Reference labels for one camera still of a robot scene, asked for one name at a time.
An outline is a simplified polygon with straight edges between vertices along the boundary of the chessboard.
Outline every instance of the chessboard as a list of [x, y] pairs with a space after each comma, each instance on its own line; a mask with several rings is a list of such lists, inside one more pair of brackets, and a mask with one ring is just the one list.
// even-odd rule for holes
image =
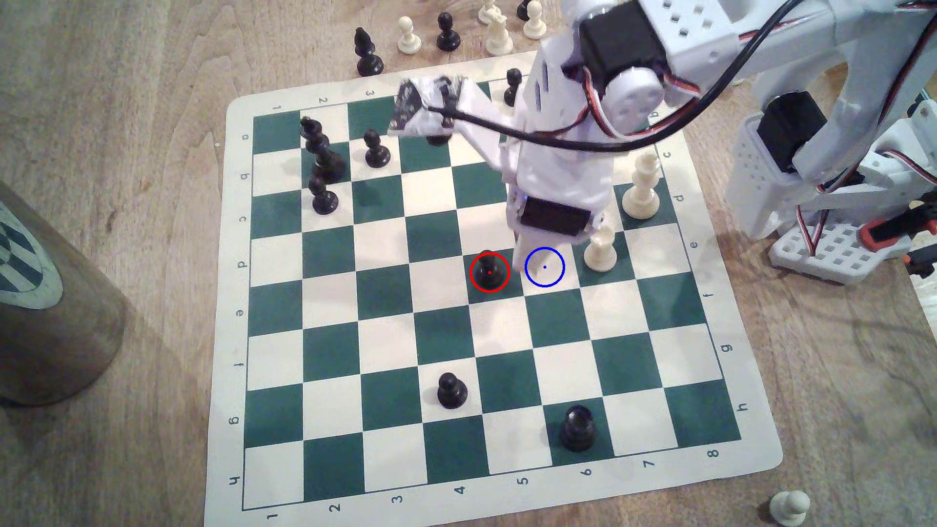
[[[617, 265], [558, 248], [538, 287], [473, 286], [479, 253], [512, 260], [499, 173], [456, 135], [387, 135], [400, 82], [466, 75], [502, 99], [533, 53], [238, 98], [228, 110], [205, 525], [425, 526], [776, 467], [781, 445], [682, 134], [659, 212], [605, 221]], [[507, 106], [505, 112], [511, 111]], [[348, 168], [321, 216], [300, 119]], [[381, 134], [386, 166], [364, 162]], [[455, 410], [437, 400], [450, 371]], [[561, 444], [574, 404], [597, 434]]]

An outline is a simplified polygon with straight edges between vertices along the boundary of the white chess piece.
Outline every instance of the white chess piece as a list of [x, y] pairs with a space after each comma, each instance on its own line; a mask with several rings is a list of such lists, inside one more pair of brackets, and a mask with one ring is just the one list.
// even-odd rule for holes
[[488, 18], [491, 23], [488, 24], [488, 38], [485, 39], [484, 47], [494, 56], [506, 55], [514, 51], [514, 41], [508, 34], [508, 17], [494, 10], [488, 11]]
[[604, 273], [611, 271], [618, 263], [618, 253], [612, 244], [615, 242], [615, 232], [607, 225], [603, 225], [589, 238], [583, 260], [593, 271]]
[[546, 35], [546, 24], [543, 23], [543, 6], [537, 0], [531, 0], [528, 4], [528, 16], [530, 20], [524, 23], [524, 36], [537, 40]]
[[408, 55], [412, 55], [420, 50], [423, 41], [413, 34], [413, 20], [410, 17], [400, 17], [397, 21], [397, 27], [403, 33], [403, 36], [397, 41], [397, 49]]
[[482, 8], [478, 10], [478, 21], [485, 25], [491, 23], [491, 17], [488, 15], [488, 11], [495, 11], [497, 14], [501, 14], [501, 9], [495, 5], [495, 0], [484, 0]]
[[634, 219], [648, 219], [661, 208], [661, 197], [654, 191], [661, 180], [661, 162], [654, 154], [642, 154], [634, 162], [634, 187], [621, 197], [621, 208]]
[[783, 527], [797, 527], [807, 517], [811, 508], [811, 499], [803, 490], [778, 492], [771, 498], [768, 512], [771, 518]]

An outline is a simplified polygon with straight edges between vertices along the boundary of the white square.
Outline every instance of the white square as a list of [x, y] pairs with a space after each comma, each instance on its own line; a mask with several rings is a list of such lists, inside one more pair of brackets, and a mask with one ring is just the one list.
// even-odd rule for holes
[[531, 406], [482, 415], [488, 472], [547, 467], [553, 464], [543, 407]]
[[468, 316], [477, 357], [533, 348], [527, 302], [521, 296], [471, 304]]
[[606, 396], [602, 402], [616, 456], [677, 447], [662, 388]]
[[454, 308], [469, 303], [465, 264], [461, 256], [411, 263], [410, 291], [413, 311]]
[[455, 211], [459, 220], [462, 254], [514, 247], [514, 233], [505, 222], [504, 203], [491, 203]]
[[334, 229], [335, 227], [348, 227], [354, 223], [354, 205], [351, 202], [351, 182], [335, 183], [329, 185], [328, 189], [335, 193], [338, 198], [338, 208], [331, 214], [325, 216], [318, 214], [312, 209], [312, 192], [303, 190], [300, 192], [302, 203], [301, 224], [303, 232], [324, 231], [325, 229]]
[[591, 285], [579, 291], [590, 339], [647, 332], [637, 280]]
[[722, 378], [706, 324], [651, 331], [650, 342], [664, 387]]
[[361, 375], [303, 383], [303, 439], [357, 433], [362, 423]]
[[329, 136], [329, 143], [344, 143], [349, 139], [347, 104], [333, 104], [299, 112], [301, 119], [307, 115], [322, 123], [322, 133]]
[[294, 504], [303, 495], [303, 442], [244, 451], [244, 507]]
[[366, 492], [426, 483], [422, 423], [367, 430], [362, 435]]
[[690, 272], [687, 250], [675, 223], [625, 231], [625, 241], [638, 279]]
[[303, 279], [303, 234], [283, 234], [250, 241], [250, 285]]
[[247, 340], [247, 389], [288, 386], [303, 381], [303, 330], [259, 335]]
[[535, 348], [533, 362], [543, 404], [602, 396], [590, 341]]
[[424, 170], [401, 176], [404, 190], [404, 215], [418, 216], [455, 210], [453, 169]]
[[355, 223], [354, 268], [359, 271], [402, 265], [409, 261], [407, 221], [403, 218]]
[[[534, 257], [530, 259], [528, 272], [531, 278], [537, 280], [537, 283], [542, 285], [549, 285], [557, 281], [557, 279], [559, 279], [559, 282], [550, 287], [540, 287], [534, 285], [530, 279], [527, 278], [527, 275], [524, 275], [521, 278], [521, 287], [524, 289], [524, 295], [531, 296], [534, 294], [555, 293], [557, 291], [568, 291], [579, 287], [579, 273], [576, 272], [576, 260], [573, 257], [573, 246], [570, 244], [560, 244], [557, 250], [563, 257], [562, 261], [552, 250], [542, 249], [534, 253]], [[546, 256], [538, 263], [534, 263], [534, 259], [541, 257], [543, 254]]]
[[361, 373], [416, 366], [413, 313], [358, 321]]
[[[420, 407], [423, 409], [424, 423], [482, 413], [482, 398], [478, 387], [475, 357], [423, 364], [417, 370], [420, 375]], [[436, 394], [439, 389], [439, 376], [447, 371], [454, 373], [468, 389], [468, 398], [465, 403], [454, 410], [449, 410], [439, 404]]]
[[255, 196], [296, 190], [303, 186], [300, 149], [278, 150], [254, 155]]
[[303, 328], [358, 320], [358, 283], [354, 273], [303, 280]]
[[400, 141], [395, 136], [382, 135], [380, 136], [380, 144], [391, 151], [391, 160], [386, 165], [375, 169], [368, 166], [367, 161], [364, 160], [364, 154], [367, 153], [367, 145], [364, 144], [364, 139], [355, 139], [349, 142], [351, 181], [362, 181], [400, 173]]

